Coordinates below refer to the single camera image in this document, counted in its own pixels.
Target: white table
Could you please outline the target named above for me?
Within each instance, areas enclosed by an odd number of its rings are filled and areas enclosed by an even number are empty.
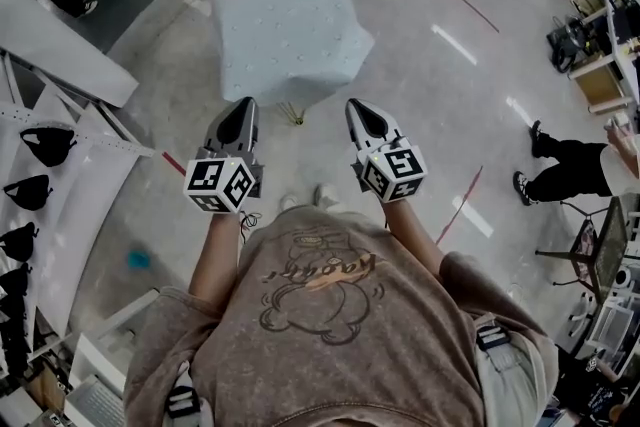
[[[621,82],[623,94],[620,98],[609,100],[598,105],[590,106],[589,112],[594,114],[609,109],[614,109],[616,107],[623,107],[630,104],[631,102],[640,103],[640,95],[638,93],[638,76],[636,73],[636,68],[633,65],[633,61],[635,61],[635,59],[637,58],[637,54],[627,54],[626,42],[622,44],[618,43],[618,37],[613,23],[615,6],[612,4],[611,0],[604,0],[604,3],[605,7],[603,9],[596,11],[595,13],[593,13],[593,15],[585,18],[584,21],[587,23],[592,22],[596,18],[604,15],[606,12],[607,26],[609,28],[609,39],[611,40],[611,53],[607,56],[601,57],[595,62],[586,64],[585,66],[582,66],[577,70],[569,73],[569,78],[573,80],[581,77],[582,75],[597,70],[602,66],[611,64],[612,62],[615,62],[618,65],[620,73],[622,73],[622,77],[624,78],[624,80]]]

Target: desk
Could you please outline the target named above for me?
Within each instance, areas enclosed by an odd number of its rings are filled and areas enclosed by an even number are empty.
[[[619,36],[616,33],[616,27],[614,23],[616,7],[613,5],[613,2],[611,0],[604,0],[604,3],[605,7],[603,9],[596,11],[591,16],[587,17],[585,21],[591,22],[596,18],[606,14],[607,26],[609,29],[609,39],[611,40],[611,53],[598,59],[595,62],[589,63],[569,73],[569,78],[571,80],[574,80],[582,75],[597,70],[602,66],[611,64],[612,62],[615,62],[618,65],[620,73],[622,73],[622,76],[624,78],[624,80],[622,81],[624,95],[614,100],[603,102],[597,105],[592,105],[591,107],[589,107],[589,112],[592,112],[594,114],[605,110],[614,109],[616,107],[622,107],[624,105],[628,105],[633,101],[635,101],[636,103],[640,103],[640,93],[638,92],[638,75],[636,67],[634,65],[634,61],[637,56],[635,54],[627,54],[626,41],[618,41]]]
[[[572,262],[577,272],[577,264],[582,263],[589,270],[590,283],[580,278],[576,282],[586,287],[596,298],[598,304],[604,304],[609,295],[627,244],[627,228],[625,226],[622,204],[617,197],[611,198],[607,216],[602,225],[602,233],[596,237],[596,242],[591,254],[582,254],[576,251],[579,238],[582,237],[585,224],[591,222],[585,220],[580,229],[578,239],[569,252],[536,251],[536,255],[550,256]]]

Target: white cloth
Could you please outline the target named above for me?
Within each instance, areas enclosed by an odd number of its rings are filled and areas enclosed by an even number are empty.
[[[640,156],[638,155],[640,135],[627,137],[625,142],[631,151],[636,153],[636,159],[638,160],[638,166],[640,168]],[[640,180],[638,180],[626,166],[618,150],[610,144],[602,150],[600,154],[600,165],[602,166],[604,178],[613,196],[621,196],[628,192],[640,193]]]

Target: black cable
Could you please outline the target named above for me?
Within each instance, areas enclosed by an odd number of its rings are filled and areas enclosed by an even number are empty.
[[[240,235],[242,236],[242,244],[246,244],[247,236],[244,231],[255,228],[258,225],[258,220],[262,219],[262,214],[260,212],[247,214],[244,210],[240,210],[240,213],[244,216],[240,221]]]

